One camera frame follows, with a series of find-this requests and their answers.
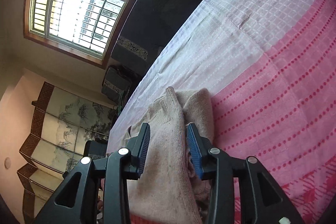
cloth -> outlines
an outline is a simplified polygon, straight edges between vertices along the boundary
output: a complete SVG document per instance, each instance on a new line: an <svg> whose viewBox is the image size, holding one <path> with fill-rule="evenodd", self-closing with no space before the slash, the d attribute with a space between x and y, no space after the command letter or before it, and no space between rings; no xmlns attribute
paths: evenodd
<svg viewBox="0 0 336 224"><path fill-rule="evenodd" d="M195 175L185 133L186 125L194 122L201 136L213 140L209 92L175 92L168 87L124 140L137 136L143 122L151 127L151 140L141 178L127 182L131 214L158 223L201 224L200 210L204 217L210 185Z"/></svg>
<svg viewBox="0 0 336 224"><path fill-rule="evenodd" d="M257 156L305 222L316 223L336 194L335 7L336 0L203 0L133 93L108 151L167 86L207 88L214 145Z"/></svg>

wooden window frame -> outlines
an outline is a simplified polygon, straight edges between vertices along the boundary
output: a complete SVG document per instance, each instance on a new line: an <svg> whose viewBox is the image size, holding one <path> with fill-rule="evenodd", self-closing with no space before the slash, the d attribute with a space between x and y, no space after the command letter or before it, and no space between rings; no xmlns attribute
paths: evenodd
<svg viewBox="0 0 336 224"><path fill-rule="evenodd" d="M112 50L117 43L118 37L121 33L122 28L125 25L125 22L131 13L137 0L126 0L123 8L121 9L119 16L117 17L114 27L112 29L112 35L110 36L107 44L107 49L105 50L102 59L91 56L87 53L81 52L80 50L68 47L64 44L55 42L53 40L41 37L35 33L30 32L29 19L30 19L30 4L32 0L25 0L24 3L24 16L23 16L23 26L24 26L24 38L34 41L38 44L56 50L58 52L64 53L73 58L79 59L91 65L97 66L99 68L105 69L108 61L110 59Z"/></svg>

bed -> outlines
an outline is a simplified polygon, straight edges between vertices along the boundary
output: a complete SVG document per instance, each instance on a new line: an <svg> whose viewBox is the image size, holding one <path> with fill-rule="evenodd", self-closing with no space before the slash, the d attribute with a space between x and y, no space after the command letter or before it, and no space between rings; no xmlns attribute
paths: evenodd
<svg viewBox="0 0 336 224"><path fill-rule="evenodd" d="M335 13L336 0L203 0L133 93L107 152L166 87L205 87L214 144L258 157L315 223L336 193Z"/></svg>

painted folding screen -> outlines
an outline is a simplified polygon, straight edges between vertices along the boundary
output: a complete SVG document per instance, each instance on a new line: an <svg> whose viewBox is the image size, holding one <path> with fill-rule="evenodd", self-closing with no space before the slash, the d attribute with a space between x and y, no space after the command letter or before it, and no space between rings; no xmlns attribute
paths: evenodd
<svg viewBox="0 0 336 224"><path fill-rule="evenodd" d="M28 162L18 170L25 188L23 214L31 223L53 191L83 157L85 143L108 140L115 110L44 83L35 106L31 133L20 148Z"/></svg>

blue gripper pad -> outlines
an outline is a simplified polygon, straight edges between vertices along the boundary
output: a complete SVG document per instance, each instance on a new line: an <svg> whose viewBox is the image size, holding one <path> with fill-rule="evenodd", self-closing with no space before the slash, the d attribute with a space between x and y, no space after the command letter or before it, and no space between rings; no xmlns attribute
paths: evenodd
<svg viewBox="0 0 336 224"><path fill-rule="evenodd" d="M203 179L203 163L208 154L202 142L201 136L198 133L197 127L194 123L190 123L187 126L187 144L190 149L195 173L200 179Z"/></svg>

